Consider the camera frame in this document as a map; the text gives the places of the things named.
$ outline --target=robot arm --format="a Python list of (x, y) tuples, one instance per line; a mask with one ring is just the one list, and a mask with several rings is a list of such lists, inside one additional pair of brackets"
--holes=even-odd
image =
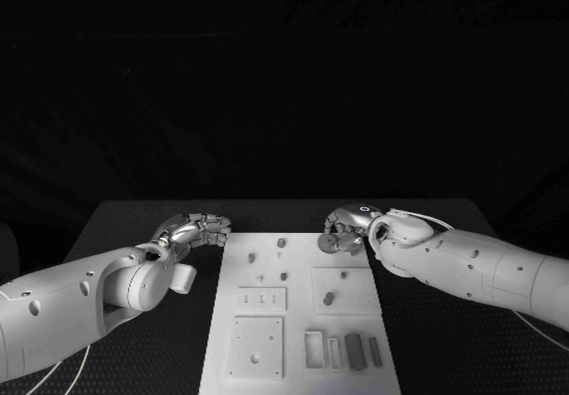
[(190, 292), (192, 247), (223, 247), (231, 220), (172, 217), (149, 244), (101, 253), (0, 286), (0, 383), (62, 361), (156, 308), (169, 289)]
[[(324, 252), (353, 251), (367, 236), (376, 258), (393, 274), (415, 277), (458, 298), (513, 309), (569, 331), (566, 260), (463, 230), (437, 232), (403, 211), (383, 214), (356, 204), (331, 215), (337, 220), (329, 217), (318, 241)], [(339, 237), (330, 232), (333, 225)]]

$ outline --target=black background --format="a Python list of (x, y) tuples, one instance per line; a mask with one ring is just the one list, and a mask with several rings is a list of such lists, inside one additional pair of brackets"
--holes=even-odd
[(22, 272), (108, 199), (470, 198), (503, 239), (569, 254), (566, 2), (66, 11), (2, 14)]

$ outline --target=white platform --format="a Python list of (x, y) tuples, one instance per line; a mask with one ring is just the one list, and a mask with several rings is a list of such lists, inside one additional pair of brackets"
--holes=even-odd
[[(231, 234), (225, 245), (218, 298), (210, 322), (210, 337), (199, 390), (202, 395), (401, 394), (380, 310), (375, 312), (376, 315), (317, 315), (314, 312), (311, 269), (316, 267), (369, 268), (363, 249), (355, 256), (349, 253), (323, 253), (317, 245), (318, 236), (317, 233)], [(278, 238), (284, 238), (287, 242), (282, 249), (277, 246)], [(249, 263), (249, 253), (255, 254), (254, 263)], [(280, 277), (282, 272), (287, 273), (285, 281), (281, 281)], [(235, 310), (235, 300), (238, 288), (245, 287), (285, 288), (285, 311), (239, 314)], [(282, 369), (278, 374), (275, 370), (272, 380), (229, 378), (228, 372), (234, 366), (232, 361), (235, 361), (231, 357), (231, 350), (236, 350), (235, 343), (231, 343), (231, 337), (235, 336), (232, 331), (235, 317), (282, 319)], [(324, 335), (324, 369), (304, 367), (304, 332), (321, 332)], [(362, 336), (365, 346), (367, 369), (362, 371), (350, 370), (344, 349), (344, 335), (352, 332)], [(340, 370), (333, 370), (330, 367), (327, 341), (330, 337), (339, 339)], [(380, 368), (373, 366), (370, 337), (376, 337), (379, 342), (383, 361)], [(246, 361), (245, 354), (251, 353), (254, 349), (255, 347), (244, 351), (242, 360)], [(259, 358), (259, 362), (255, 364), (258, 366), (264, 362), (261, 354)]]

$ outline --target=robotic hand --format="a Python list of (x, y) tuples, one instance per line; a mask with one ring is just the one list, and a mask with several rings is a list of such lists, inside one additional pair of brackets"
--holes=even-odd
[(229, 218), (180, 214), (149, 244), (101, 253), (0, 286), (0, 383), (62, 361), (154, 309), (169, 288), (190, 292), (196, 269), (180, 263), (200, 245), (225, 246)]
[[(448, 230), (435, 231), (419, 217)], [(529, 314), (569, 331), (566, 260), (455, 230), (428, 216), (395, 209), (383, 214), (359, 203), (342, 206), (326, 219), (320, 249), (355, 253), (365, 237), (393, 274), (416, 277), (458, 298)]]

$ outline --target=dark mesh tabletop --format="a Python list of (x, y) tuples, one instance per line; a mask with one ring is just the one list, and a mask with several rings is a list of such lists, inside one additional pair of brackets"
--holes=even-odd
[[(235, 232), (323, 232), (334, 208), (359, 201), (105, 202), (65, 262), (149, 242), (160, 223), (180, 212), (228, 216)], [(418, 212), (457, 229), (496, 236), (478, 208), (465, 199), (366, 199), (365, 203), (382, 211), (399, 208)], [(369, 246), (367, 253), (402, 393), (569, 393), (569, 353), (523, 324), (513, 312), (395, 276), (375, 260)], [(192, 250), (185, 260), (197, 269), (190, 294), (169, 291), (157, 308), (92, 344), (71, 394), (197, 394), (222, 256), (219, 247)], [(36, 394), (64, 395), (82, 358), (79, 351)], [(48, 372), (0, 384), (0, 395), (26, 394)]]

